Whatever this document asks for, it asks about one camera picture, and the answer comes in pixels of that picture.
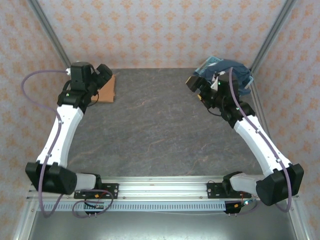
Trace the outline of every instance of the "marble surface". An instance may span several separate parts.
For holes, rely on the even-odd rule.
[[[221,117],[209,114],[186,86],[193,71],[113,70],[115,101],[87,109],[68,168],[128,177],[261,174],[244,140]],[[242,100],[254,106],[250,96]]]

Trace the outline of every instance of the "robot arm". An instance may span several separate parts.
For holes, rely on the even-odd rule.
[[[49,193],[71,194],[74,191],[99,188],[99,175],[74,173],[68,170],[68,153],[76,128],[91,102],[91,97],[98,93],[112,77],[112,71],[101,64],[95,71],[88,62],[76,62],[70,67],[70,90],[63,89],[58,97],[57,112],[61,117],[61,130],[48,162],[42,183],[42,190]],[[49,148],[52,146],[59,126],[55,119],[49,138],[36,162],[28,162],[25,172],[38,190],[41,168]]]
[[[235,98],[245,115],[257,129],[254,129],[240,113],[231,94],[229,77],[224,72],[217,74],[216,81],[212,83],[206,81],[205,78],[191,76],[186,84],[191,91],[199,92],[198,97],[208,110],[210,108],[218,108],[220,110],[221,117],[244,139],[262,169],[264,178],[249,176],[242,172],[234,172],[224,176],[222,185],[227,195],[230,191],[250,193],[258,196],[267,206],[288,198],[288,185],[280,161],[288,172],[292,195],[294,196],[298,193],[304,174],[303,168],[300,164],[293,165],[277,149],[261,128],[253,109],[248,103],[240,101],[238,81],[234,75],[232,76],[232,87]],[[279,159],[276,159],[262,135],[271,144],[273,150],[276,151]]]

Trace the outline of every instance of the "cardboard piece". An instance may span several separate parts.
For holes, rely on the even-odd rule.
[[[98,103],[113,103],[115,99],[115,84],[116,84],[116,75],[112,75],[111,79],[99,90],[99,100]],[[92,102],[95,102],[98,98],[92,96]]]

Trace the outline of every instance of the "wall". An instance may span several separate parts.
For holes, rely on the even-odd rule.
[[[320,5],[298,0],[255,75],[279,149],[304,168],[300,192],[320,236]]]
[[[40,0],[72,62],[197,67],[252,64],[285,0]]]
[[[0,1],[0,239],[11,240],[30,181],[27,162],[35,161],[51,130],[54,114],[32,106],[22,96],[25,75],[64,66],[26,0]],[[27,93],[51,107],[66,76],[33,77]]]

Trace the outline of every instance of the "blue cloth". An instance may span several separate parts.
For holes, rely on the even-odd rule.
[[[213,66],[207,66],[201,72],[195,71],[194,75],[203,77],[209,83],[212,83],[212,78],[215,73],[220,73],[222,71],[227,72],[231,67],[233,67],[232,74],[234,74],[238,80],[239,94],[242,96],[250,94],[251,90],[249,88],[245,89],[245,86],[250,82],[251,72],[242,63],[239,63],[233,60],[224,59],[217,62]]]

